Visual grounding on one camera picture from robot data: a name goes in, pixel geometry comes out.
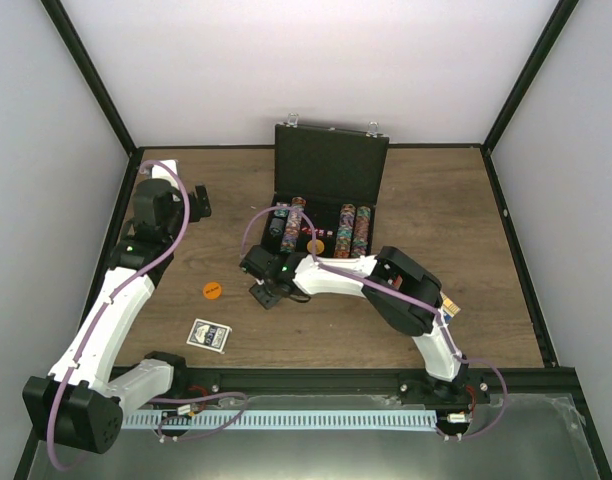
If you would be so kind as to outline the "black poker chip case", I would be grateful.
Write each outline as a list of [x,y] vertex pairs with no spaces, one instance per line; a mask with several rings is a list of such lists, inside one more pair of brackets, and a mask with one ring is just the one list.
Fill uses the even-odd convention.
[[[294,252],[307,252],[309,240],[320,239],[325,251],[319,255],[335,258],[340,210],[352,204],[356,210],[369,206],[371,222],[368,251],[371,253],[376,207],[380,191],[389,137],[372,121],[364,130],[302,123],[291,113],[275,125],[274,130],[274,190],[271,204],[291,204],[293,197],[302,197],[306,206],[301,229],[308,226],[312,236],[300,232]],[[261,244],[273,253],[281,253],[282,236],[273,237],[268,228],[275,218],[274,211],[266,215]],[[332,230],[332,238],[317,238],[315,230]]]

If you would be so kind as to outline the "blue yellow card deck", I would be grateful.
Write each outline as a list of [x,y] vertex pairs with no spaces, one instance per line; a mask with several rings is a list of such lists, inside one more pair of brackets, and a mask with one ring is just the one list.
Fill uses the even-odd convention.
[[443,320],[446,324],[449,324],[452,319],[458,315],[461,311],[461,308],[451,300],[444,292],[441,293],[442,297],[442,316]]

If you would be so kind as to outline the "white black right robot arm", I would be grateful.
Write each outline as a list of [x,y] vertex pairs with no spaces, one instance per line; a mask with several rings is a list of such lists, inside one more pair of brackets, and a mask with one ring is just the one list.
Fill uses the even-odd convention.
[[401,250],[388,246],[376,255],[336,259],[273,254],[255,245],[240,269],[255,278],[250,292],[266,309],[283,298],[308,301],[319,294],[367,300],[392,329],[412,338],[437,400],[451,403],[465,392],[468,366],[445,321],[442,284]]

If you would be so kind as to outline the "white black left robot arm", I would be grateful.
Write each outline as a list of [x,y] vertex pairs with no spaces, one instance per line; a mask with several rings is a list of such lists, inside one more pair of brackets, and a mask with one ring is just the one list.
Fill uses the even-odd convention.
[[111,376],[131,326],[159,285],[189,224],[211,214],[206,190],[188,192],[174,159],[142,164],[133,216],[112,249],[101,290],[75,338],[46,377],[31,377],[22,397],[51,459],[59,445],[97,454],[115,442],[124,418],[156,397],[170,404],[190,392],[185,360],[152,352]]

